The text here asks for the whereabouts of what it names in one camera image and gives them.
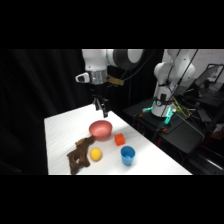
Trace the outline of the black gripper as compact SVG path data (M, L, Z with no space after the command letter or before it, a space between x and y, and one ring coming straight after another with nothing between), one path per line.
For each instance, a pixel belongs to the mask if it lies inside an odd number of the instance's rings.
M102 99L102 103L101 103L101 107L102 107L102 111L103 111L103 117L107 118L108 117L108 111L109 111L109 100L108 99L104 99L106 97L106 92L107 92L107 84L99 84L99 85L90 85L90 89L91 89L91 94L93 97L97 97L94 99L94 104L96 107L96 110L100 110L100 102L98 98L103 98Z

